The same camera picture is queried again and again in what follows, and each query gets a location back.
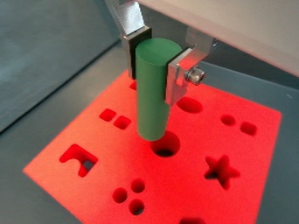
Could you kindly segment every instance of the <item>star-shaped hole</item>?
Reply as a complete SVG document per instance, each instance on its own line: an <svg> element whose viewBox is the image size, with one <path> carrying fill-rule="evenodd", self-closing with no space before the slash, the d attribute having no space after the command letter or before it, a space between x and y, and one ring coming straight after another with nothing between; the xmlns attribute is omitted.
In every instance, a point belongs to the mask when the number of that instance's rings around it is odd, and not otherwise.
<svg viewBox="0 0 299 224"><path fill-rule="evenodd" d="M206 179L218 179L223 189L230 189L230 179L241 176L239 170L230 166L230 157L223 155L219 159L206 157L210 169L205 173Z"/></svg>

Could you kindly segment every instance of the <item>hole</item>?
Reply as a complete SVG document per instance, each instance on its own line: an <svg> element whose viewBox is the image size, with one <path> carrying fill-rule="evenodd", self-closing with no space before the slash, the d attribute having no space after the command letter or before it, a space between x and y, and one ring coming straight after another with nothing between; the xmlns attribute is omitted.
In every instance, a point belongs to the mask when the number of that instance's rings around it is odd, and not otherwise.
<svg viewBox="0 0 299 224"><path fill-rule="evenodd" d="M206 224L202 218L182 218L179 224Z"/></svg>
<svg viewBox="0 0 299 224"><path fill-rule="evenodd" d="M136 90L136 81L132 82L132 84L130 85L130 87Z"/></svg>
<svg viewBox="0 0 299 224"><path fill-rule="evenodd" d="M112 194L114 201L116 203L124 203L127 201L127 189L119 187Z"/></svg>
<svg viewBox="0 0 299 224"><path fill-rule="evenodd" d="M127 117L120 116L120 117L116 119L114 125L115 125L118 128L120 128L122 130L124 130L124 129L128 127L130 123L131 123L131 120L130 120Z"/></svg>
<svg viewBox="0 0 299 224"><path fill-rule="evenodd" d="M71 159L78 159L80 163L79 176L86 177L99 159L86 151L78 144L74 144L60 156L60 162L66 163Z"/></svg>
<svg viewBox="0 0 299 224"><path fill-rule="evenodd" d="M230 189L230 180L241 176L239 170L230 166L230 157L223 155L219 159L206 157L210 169L205 173L206 179L217 179L225 190Z"/></svg>
<svg viewBox="0 0 299 224"><path fill-rule="evenodd" d="M106 122L111 122L112 119L115 118L116 114L118 113L114 110L107 108L99 115L99 118L103 119Z"/></svg>
<svg viewBox="0 0 299 224"><path fill-rule="evenodd" d="M171 131L166 131L163 138L151 142L151 148L157 156L169 158L174 156L181 149L181 139Z"/></svg>
<svg viewBox="0 0 299 224"><path fill-rule="evenodd" d="M83 166L88 171L92 169L94 165L95 164L88 160L83 162Z"/></svg>
<svg viewBox="0 0 299 224"><path fill-rule="evenodd" d="M233 115L223 115L221 120L229 126L233 126L237 123L235 117Z"/></svg>
<svg viewBox="0 0 299 224"><path fill-rule="evenodd" d="M179 108L189 113L197 114L202 112L202 104L191 97L185 96L177 104Z"/></svg>
<svg viewBox="0 0 299 224"><path fill-rule="evenodd" d="M258 126L251 122L243 122L241 124L241 131L251 136L258 133Z"/></svg>
<svg viewBox="0 0 299 224"><path fill-rule="evenodd" d="M132 215L139 215L146 210L144 202L140 199L134 199L128 205L128 209Z"/></svg>
<svg viewBox="0 0 299 224"><path fill-rule="evenodd" d="M135 179L131 183L131 189L135 193L143 192L146 189L146 182L140 178Z"/></svg>

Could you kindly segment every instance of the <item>gray surface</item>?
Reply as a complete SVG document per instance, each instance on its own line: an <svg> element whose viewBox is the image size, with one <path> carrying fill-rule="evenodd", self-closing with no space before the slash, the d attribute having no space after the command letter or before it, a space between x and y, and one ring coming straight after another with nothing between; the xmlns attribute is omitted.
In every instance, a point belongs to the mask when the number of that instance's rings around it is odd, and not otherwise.
<svg viewBox="0 0 299 224"><path fill-rule="evenodd" d="M206 62L230 70L235 70L239 73L250 74L255 78L271 81L281 86L299 89L299 78L290 73L254 58L230 45L219 42L217 49L218 51L207 57L205 60Z"/></svg>
<svg viewBox="0 0 299 224"><path fill-rule="evenodd" d="M118 41L103 0L0 1L0 132Z"/></svg>
<svg viewBox="0 0 299 224"><path fill-rule="evenodd" d="M185 49L187 47L186 33L189 26L143 5L140 5L140 9L144 23L153 28L154 38L170 39Z"/></svg>
<svg viewBox="0 0 299 224"><path fill-rule="evenodd" d="M23 168L126 69L119 47L0 135L0 223L80 223Z"/></svg>

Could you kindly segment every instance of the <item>circular hole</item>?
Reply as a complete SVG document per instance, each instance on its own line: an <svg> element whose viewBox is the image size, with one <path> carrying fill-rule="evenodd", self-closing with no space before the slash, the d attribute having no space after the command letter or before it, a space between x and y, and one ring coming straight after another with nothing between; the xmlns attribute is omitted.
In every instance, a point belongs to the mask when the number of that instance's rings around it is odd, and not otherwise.
<svg viewBox="0 0 299 224"><path fill-rule="evenodd" d="M140 199L134 199L128 205L128 209L132 215L139 215L146 210L144 202Z"/></svg>
<svg viewBox="0 0 299 224"><path fill-rule="evenodd" d="M193 114L201 113L202 112L202 104L193 99L191 97L185 96L178 102L177 102L178 107Z"/></svg>
<svg viewBox="0 0 299 224"><path fill-rule="evenodd" d="M233 126L237 123L235 117L233 115L223 115L221 120L229 126Z"/></svg>
<svg viewBox="0 0 299 224"><path fill-rule="evenodd" d="M174 156L181 149L181 139L171 131L166 131L163 138L151 142L151 148L157 156L169 158Z"/></svg>
<svg viewBox="0 0 299 224"><path fill-rule="evenodd" d="M123 187L119 187L112 195L114 201L116 203L123 203L127 200L127 189Z"/></svg>
<svg viewBox="0 0 299 224"><path fill-rule="evenodd" d="M135 193L140 193L146 189L146 182L138 178L131 183L131 189Z"/></svg>

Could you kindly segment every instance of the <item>gray table surface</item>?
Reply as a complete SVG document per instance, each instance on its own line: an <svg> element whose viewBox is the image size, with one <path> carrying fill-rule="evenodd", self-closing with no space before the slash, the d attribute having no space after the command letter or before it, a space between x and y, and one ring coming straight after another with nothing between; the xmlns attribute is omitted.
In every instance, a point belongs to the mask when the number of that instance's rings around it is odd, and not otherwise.
<svg viewBox="0 0 299 224"><path fill-rule="evenodd" d="M0 1L0 133L118 42L104 0Z"/></svg>
<svg viewBox="0 0 299 224"><path fill-rule="evenodd" d="M116 46L0 135L0 223L80 223L23 168L126 69Z"/></svg>

